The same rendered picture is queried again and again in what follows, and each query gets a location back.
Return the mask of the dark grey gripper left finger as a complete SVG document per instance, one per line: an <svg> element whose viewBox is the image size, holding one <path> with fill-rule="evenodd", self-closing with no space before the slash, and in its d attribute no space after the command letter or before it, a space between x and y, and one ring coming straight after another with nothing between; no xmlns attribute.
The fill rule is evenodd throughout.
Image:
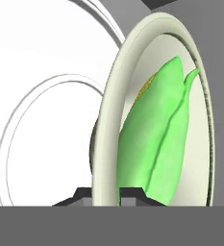
<svg viewBox="0 0 224 246"><path fill-rule="evenodd" d="M55 207L91 207L91 188L90 187L78 187L74 195L63 201L55 204Z"/></svg>

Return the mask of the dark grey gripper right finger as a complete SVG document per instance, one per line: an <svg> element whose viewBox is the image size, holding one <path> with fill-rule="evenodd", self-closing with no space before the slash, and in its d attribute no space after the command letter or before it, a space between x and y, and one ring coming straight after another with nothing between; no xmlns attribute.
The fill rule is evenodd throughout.
<svg viewBox="0 0 224 246"><path fill-rule="evenodd" d="M148 198L141 187L121 187L121 207L163 207L163 204Z"/></svg>

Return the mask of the white round microwave turntable plate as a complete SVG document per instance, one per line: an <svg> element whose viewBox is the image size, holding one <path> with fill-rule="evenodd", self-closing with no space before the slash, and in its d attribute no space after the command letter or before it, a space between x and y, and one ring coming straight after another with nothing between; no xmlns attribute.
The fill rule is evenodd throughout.
<svg viewBox="0 0 224 246"><path fill-rule="evenodd" d="M0 206L91 184L89 139L118 46L70 0L0 0Z"/></svg>

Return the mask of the cream bowl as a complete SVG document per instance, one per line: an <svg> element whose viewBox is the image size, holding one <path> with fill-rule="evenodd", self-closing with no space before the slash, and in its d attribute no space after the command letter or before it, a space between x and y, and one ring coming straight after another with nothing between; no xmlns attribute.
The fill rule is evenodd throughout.
<svg viewBox="0 0 224 246"><path fill-rule="evenodd" d="M166 12L151 13L128 34L112 65L102 99L94 144L92 204L117 204L116 163L122 120L136 96L137 69L142 61L154 66L179 54L186 69L200 69L190 94L189 133L184 171L173 205L210 206L213 203L215 143L212 101L208 80L197 46L185 25Z"/></svg>

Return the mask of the green corn cob with husk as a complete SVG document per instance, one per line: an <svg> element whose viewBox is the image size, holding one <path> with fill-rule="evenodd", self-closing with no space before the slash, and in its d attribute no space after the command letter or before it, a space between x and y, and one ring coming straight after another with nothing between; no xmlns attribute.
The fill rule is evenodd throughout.
<svg viewBox="0 0 224 246"><path fill-rule="evenodd" d="M148 198L170 204L183 167L189 93L199 72L185 74L175 57L139 91L119 134L119 188L139 187Z"/></svg>

